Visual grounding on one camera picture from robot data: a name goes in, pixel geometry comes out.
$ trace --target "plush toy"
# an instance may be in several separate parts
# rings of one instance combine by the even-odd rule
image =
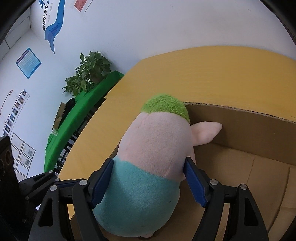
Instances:
[[[209,143],[221,128],[216,122],[190,126],[184,103],[170,95],[147,101],[113,158],[109,186],[93,210],[98,223],[114,235],[151,237],[179,200],[185,158],[195,162],[193,146]]]

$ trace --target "potted plant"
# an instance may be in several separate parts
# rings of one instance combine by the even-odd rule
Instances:
[[[111,63],[99,52],[90,51],[86,57],[81,53],[80,59],[82,65],[75,69],[76,75],[66,78],[64,93],[70,92],[77,96],[81,91],[89,92],[111,72]]]

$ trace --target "screw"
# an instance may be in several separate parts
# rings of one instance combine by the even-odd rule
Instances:
[[[80,182],[79,182],[79,185],[80,186],[85,186],[87,184],[87,180],[81,180]]]
[[[211,179],[210,184],[216,186],[218,184],[218,181],[216,179]]]
[[[241,184],[241,185],[240,185],[240,188],[241,188],[242,190],[247,190],[247,189],[248,189],[248,187],[247,187],[246,184]]]
[[[56,185],[52,185],[52,186],[50,187],[50,190],[51,190],[51,191],[55,191],[55,190],[57,190],[57,186],[56,186]]]

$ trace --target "green tablecloth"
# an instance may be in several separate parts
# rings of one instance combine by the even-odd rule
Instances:
[[[63,148],[87,113],[123,76],[122,73],[114,71],[89,93],[83,91],[75,97],[75,105],[57,130],[58,135],[49,135],[45,149],[44,172],[54,169]]]

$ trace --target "green fuzzy hair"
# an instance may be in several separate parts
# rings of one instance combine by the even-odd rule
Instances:
[[[159,94],[148,100],[141,109],[142,112],[169,112],[179,115],[189,123],[188,111],[184,103],[168,94]]]

